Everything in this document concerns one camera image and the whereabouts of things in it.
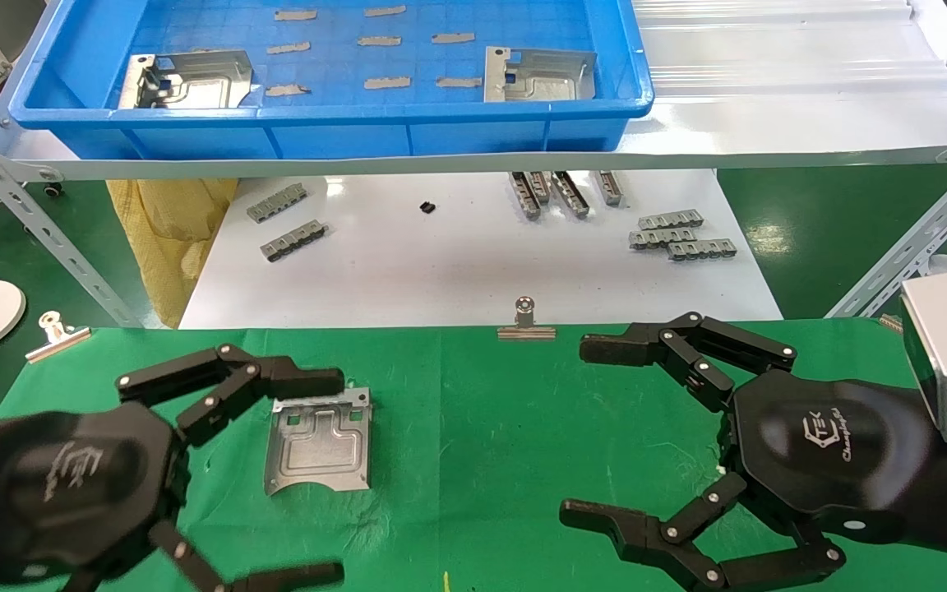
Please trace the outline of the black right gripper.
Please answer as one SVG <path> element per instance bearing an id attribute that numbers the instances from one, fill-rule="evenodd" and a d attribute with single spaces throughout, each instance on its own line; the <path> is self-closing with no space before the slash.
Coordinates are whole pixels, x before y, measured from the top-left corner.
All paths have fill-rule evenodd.
<path id="1" fill-rule="evenodd" d="M 561 502 L 560 522 L 607 535 L 620 561 L 658 568 L 685 591 L 775 591 L 845 566 L 845 553 L 820 530 L 862 543 L 935 543 L 924 479 L 940 439 L 913 390 L 793 376 L 785 373 L 797 358 L 793 346 L 695 312 L 631 323 L 620 335 L 584 335 L 579 356 L 658 366 L 708 411 L 729 408 L 726 462 L 740 474 L 723 475 L 670 520 Z M 732 394 L 734 381 L 714 359 L 766 374 Z M 722 562 L 703 554 L 696 539 L 740 500 L 794 548 Z"/>

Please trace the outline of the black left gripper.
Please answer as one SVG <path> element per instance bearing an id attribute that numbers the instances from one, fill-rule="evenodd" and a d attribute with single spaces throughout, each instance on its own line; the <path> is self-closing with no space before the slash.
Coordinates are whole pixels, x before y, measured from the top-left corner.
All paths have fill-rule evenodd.
<path id="1" fill-rule="evenodd" d="M 224 344 L 139 368 L 116 387 L 128 404 L 109 411 L 0 419 L 0 576 L 69 576 L 64 591 L 95 591 L 158 548 L 198 591 L 297 591 L 344 580 L 341 562 L 324 562 L 227 582 L 169 521 L 189 480 L 182 441 L 206 445 L 260 400 L 338 395 L 341 368 L 300 368 L 289 356 Z M 180 437 L 147 409 L 202 389 L 208 394 L 176 418 Z"/>

